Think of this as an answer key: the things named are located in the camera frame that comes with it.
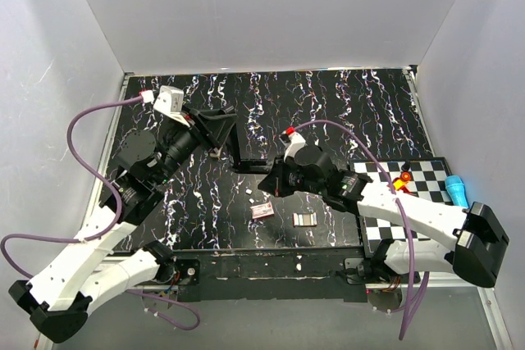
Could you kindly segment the white red staple box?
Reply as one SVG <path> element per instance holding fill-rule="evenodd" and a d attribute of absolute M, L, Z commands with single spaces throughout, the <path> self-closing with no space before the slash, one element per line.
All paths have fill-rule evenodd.
<path fill-rule="evenodd" d="M 273 206 L 270 202 L 251 206 L 250 209 L 252 212 L 252 218 L 254 220 L 258 220 L 258 219 L 262 219 L 262 218 L 274 215 Z"/>

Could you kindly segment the staple box tray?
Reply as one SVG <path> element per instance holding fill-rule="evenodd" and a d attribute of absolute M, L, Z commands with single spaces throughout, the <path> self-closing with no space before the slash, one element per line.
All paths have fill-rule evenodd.
<path fill-rule="evenodd" d="M 294 227 L 315 227 L 317 226 L 317 214 L 315 212 L 294 213 Z"/>

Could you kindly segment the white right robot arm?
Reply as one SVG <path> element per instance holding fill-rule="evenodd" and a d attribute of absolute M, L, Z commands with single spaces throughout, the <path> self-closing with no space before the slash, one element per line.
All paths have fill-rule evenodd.
<path fill-rule="evenodd" d="M 258 189 L 284 198 L 312 193 L 336 211 L 389 221 L 425 240 L 383 240 L 366 267 L 381 282 L 410 271 L 447 272 L 477 287 L 495 286 L 509 236 L 493 210 L 474 202 L 469 208 L 392 193 L 385 184 L 350 169 L 339 169 L 315 146 L 292 157 L 277 157 Z"/>

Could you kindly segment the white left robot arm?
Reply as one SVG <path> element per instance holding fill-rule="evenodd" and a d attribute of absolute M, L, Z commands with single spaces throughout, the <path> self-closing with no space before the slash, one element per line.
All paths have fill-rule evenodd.
<path fill-rule="evenodd" d="M 119 172 L 108 185 L 109 196 L 46 268 L 9 289 L 38 332 L 53 343 L 63 343 L 96 309 L 137 284 L 171 284 L 198 271 L 196 261 L 178 260 L 159 240 L 114 266 L 97 268 L 157 207 L 165 183 L 192 153 L 197 148 L 221 149 L 236 120 L 233 107 L 184 107 L 168 116 L 159 134 L 135 130 L 127 135 L 116 156 Z"/>

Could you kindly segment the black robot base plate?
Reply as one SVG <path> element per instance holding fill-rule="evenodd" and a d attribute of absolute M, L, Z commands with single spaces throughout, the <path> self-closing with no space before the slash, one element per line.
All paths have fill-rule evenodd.
<path fill-rule="evenodd" d="M 362 247 L 185 250 L 176 257 L 178 264 L 197 264 L 193 275 L 181 269 L 175 286 L 180 302 L 368 300 L 364 284 L 351 284 L 341 274 L 365 258 Z"/>

